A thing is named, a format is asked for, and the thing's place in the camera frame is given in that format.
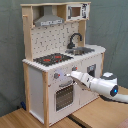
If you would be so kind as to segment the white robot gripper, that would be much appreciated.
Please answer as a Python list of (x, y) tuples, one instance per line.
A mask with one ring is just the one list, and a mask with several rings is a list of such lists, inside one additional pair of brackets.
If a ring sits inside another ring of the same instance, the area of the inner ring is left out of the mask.
[(78, 71), (72, 71), (70, 74), (67, 74), (67, 77), (71, 77), (82, 89), (89, 89), (93, 79), (88, 73)]

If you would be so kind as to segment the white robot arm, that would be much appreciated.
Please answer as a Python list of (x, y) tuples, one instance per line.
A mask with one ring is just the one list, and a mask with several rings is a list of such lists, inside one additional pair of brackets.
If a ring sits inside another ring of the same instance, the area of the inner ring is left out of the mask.
[(82, 89), (98, 93), (105, 101), (128, 104), (128, 95), (118, 93), (117, 77), (113, 73), (106, 72), (95, 78), (89, 73), (72, 71), (67, 77), (71, 77)]

